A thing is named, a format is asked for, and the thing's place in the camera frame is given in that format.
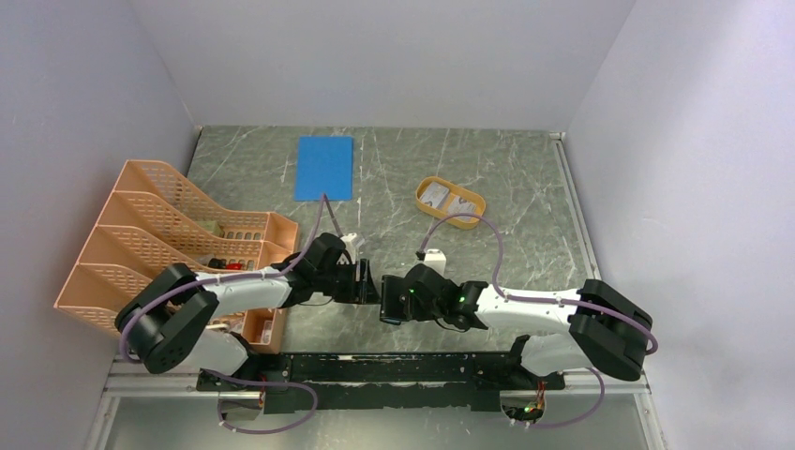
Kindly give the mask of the yellow oval tray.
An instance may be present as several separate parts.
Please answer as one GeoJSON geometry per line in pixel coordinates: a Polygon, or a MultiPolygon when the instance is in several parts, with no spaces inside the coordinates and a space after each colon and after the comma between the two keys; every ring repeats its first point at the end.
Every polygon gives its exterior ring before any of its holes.
{"type": "Polygon", "coordinates": [[[438,219],[457,214],[447,223],[461,230],[475,228],[480,219],[470,214],[483,216],[487,209],[481,195],[438,176],[429,176],[420,182],[414,202],[420,211],[438,219]]]}

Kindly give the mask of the black card holder wallet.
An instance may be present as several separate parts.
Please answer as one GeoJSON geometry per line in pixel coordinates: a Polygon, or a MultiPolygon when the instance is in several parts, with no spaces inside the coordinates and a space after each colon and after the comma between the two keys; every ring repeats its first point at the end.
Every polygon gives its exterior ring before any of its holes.
{"type": "Polygon", "coordinates": [[[395,326],[400,326],[402,324],[401,320],[394,319],[394,318],[389,318],[389,317],[381,317],[380,321],[382,323],[387,323],[387,324],[391,324],[391,325],[395,325],[395,326]]]}

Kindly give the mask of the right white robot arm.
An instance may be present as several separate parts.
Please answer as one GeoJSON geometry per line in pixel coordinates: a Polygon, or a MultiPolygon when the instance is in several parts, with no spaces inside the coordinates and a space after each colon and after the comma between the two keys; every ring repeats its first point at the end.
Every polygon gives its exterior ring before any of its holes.
{"type": "Polygon", "coordinates": [[[518,355],[507,361],[505,373],[518,388],[579,368],[634,382],[655,347],[652,317],[599,279],[565,291],[510,290],[486,281],[456,284],[419,263],[403,277],[383,276],[381,299],[384,323],[517,331],[518,355]]]}

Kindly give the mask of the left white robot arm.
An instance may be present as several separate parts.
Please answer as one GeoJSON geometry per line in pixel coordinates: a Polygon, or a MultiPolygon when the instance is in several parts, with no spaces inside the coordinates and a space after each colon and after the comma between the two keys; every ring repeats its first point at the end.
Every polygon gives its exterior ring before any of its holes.
{"type": "Polygon", "coordinates": [[[315,294],[340,304],[380,303],[355,234],[324,232],[283,262],[254,271],[214,274],[169,265],[117,314],[119,352],[151,374],[187,364],[238,390],[297,389],[297,382],[265,379],[258,354],[241,336],[208,326],[237,312],[304,305],[315,294]]]}

